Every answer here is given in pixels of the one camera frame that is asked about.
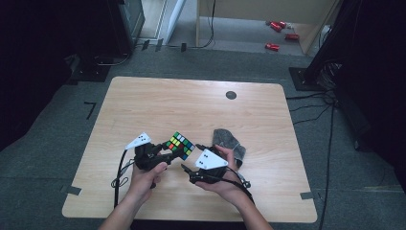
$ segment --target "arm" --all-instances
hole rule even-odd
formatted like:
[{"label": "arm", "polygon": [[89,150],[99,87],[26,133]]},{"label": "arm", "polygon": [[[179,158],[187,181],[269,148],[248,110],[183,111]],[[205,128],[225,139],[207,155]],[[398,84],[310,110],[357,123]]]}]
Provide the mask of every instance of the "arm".
[{"label": "arm", "polygon": [[127,230],[138,210],[151,196],[150,186],[152,183],[160,182],[159,175],[166,168],[167,163],[165,162],[160,163],[149,172],[140,171],[134,166],[128,192],[99,229]]},{"label": "arm", "polygon": [[[234,159],[234,153],[231,149],[225,149],[221,146],[215,146],[220,152],[222,152],[229,163],[229,167],[232,170],[236,170],[236,162]],[[223,176],[225,179],[239,181],[239,178],[233,172],[226,172]],[[208,184],[201,181],[195,183],[196,186],[219,194],[226,201],[233,204],[244,220],[245,226],[248,230],[262,230],[272,229],[271,225],[266,221],[254,203],[249,197],[238,187],[233,184],[219,181],[215,184]]]}]

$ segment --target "red object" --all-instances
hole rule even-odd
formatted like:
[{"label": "red object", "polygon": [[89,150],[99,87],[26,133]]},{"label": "red object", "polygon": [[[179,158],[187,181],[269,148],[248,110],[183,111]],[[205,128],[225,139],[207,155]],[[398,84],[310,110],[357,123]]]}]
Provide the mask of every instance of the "red object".
[{"label": "red object", "polygon": [[286,23],[285,22],[277,22],[278,25],[280,25],[280,27],[282,27],[282,29],[286,28]]},{"label": "red object", "polygon": [[277,23],[277,22],[271,22],[269,26],[274,29],[276,32],[280,32],[282,30],[282,27]]},{"label": "red object", "polygon": [[298,40],[299,39],[299,35],[298,34],[286,34],[284,36],[284,39],[288,39],[288,40]]},{"label": "red object", "polygon": [[278,52],[278,51],[279,51],[279,45],[277,45],[277,44],[272,44],[272,43],[266,43],[265,49]]}]

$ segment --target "gray carpet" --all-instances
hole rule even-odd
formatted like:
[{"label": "gray carpet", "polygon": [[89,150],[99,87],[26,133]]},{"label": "gray carpet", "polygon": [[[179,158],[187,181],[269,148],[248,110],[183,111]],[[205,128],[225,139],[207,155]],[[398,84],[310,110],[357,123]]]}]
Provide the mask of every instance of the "gray carpet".
[{"label": "gray carpet", "polygon": [[[309,92],[295,90],[288,67],[306,67],[310,62],[310,57],[280,54],[192,49],[181,53],[180,49],[168,47],[154,52],[153,47],[145,51],[138,48],[127,62],[111,68],[106,82],[63,85],[30,131],[0,152],[0,229],[96,229],[101,224],[102,219],[65,218],[61,210],[66,194],[59,190],[73,181],[113,77],[271,82],[281,84],[286,97],[294,97]],[[84,102],[97,103],[88,120],[91,105]],[[290,109],[322,103],[321,99],[288,101]],[[322,110],[309,107],[292,111],[292,121],[315,118]],[[319,219],[310,224],[272,223],[276,229],[319,226],[325,197],[330,113],[328,109],[317,121],[295,125],[310,188],[314,195],[320,194],[314,199]],[[329,181],[324,229],[406,226],[406,196],[398,186],[393,168],[373,152],[353,149],[350,129],[339,108],[334,110]],[[189,222],[137,223],[139,229],[194,226]],[[238,229],[241,225],[217,226]]]}]

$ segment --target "cube face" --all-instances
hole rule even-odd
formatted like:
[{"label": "cube face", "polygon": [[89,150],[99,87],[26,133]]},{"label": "cube face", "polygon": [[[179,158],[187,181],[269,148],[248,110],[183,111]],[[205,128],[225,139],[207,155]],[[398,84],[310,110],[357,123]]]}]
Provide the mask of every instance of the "cube face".
[{"label": "cube face", "polygon": [[191,141],[189,141],[188,138],[186,138],[177,131],[173,134],[173,136],[169,139],[169,141],[167,141],[167,147],[171,151],[183,149],[183,152],[185,153],[181,157],[183,160],[186,160],[194,150],[194,144]]}]

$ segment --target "person's hand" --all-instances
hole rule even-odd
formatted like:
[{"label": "person's hand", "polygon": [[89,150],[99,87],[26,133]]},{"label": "person's hand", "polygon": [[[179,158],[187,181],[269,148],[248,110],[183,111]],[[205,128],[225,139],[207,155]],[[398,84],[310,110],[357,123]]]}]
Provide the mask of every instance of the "person's hand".
[{"label": "person's hand", "polygon": [[[229,163],[228,167],[236,172],[237,165],[236,160],[234,158],[233,150],[226,149],[218,145],[215,145],[215,148],[219,150],[223,158],[227,160],[227,162]],[[240,179],[238,178],[238,176],[231,171],[227,171],[224,174],[223,178],[240,183]],[[236,185],[225,181],[218,181],[214,184],[208,184],[205,182],[197,181],[195,185],[206,191],[212,191],[219,194],[222,198],[224,198],[225,200],[234,205],[236,205],[236,202],[241,198],[241,196],[246,196],[246,194]]]},{"label": "person's hand", "polygon": [[126,196],[130,196],[140,204],[146,202],[152,194],[151,185],[161,181],[160,174],[167,169],[168,164],[161,162],[151,171],[146,172],[133,166],[131,185],[129,186]]}]

